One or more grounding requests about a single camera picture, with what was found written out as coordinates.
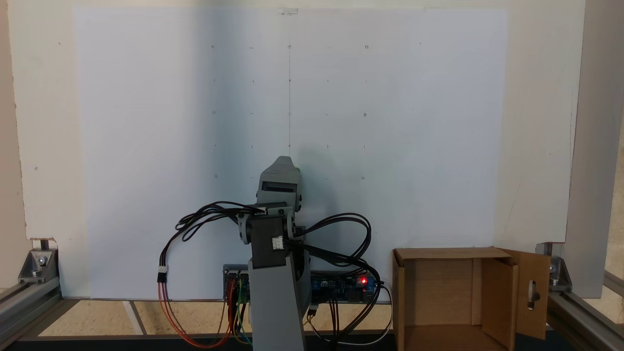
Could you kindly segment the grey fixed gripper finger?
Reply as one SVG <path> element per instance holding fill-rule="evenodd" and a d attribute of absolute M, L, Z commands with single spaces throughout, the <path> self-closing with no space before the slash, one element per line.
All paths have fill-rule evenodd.
<path fill-rule="evenodd" d="M 299 170 L 292 158 L 280 156 L 261 173 L 261 180 L 299 180 Z"/>

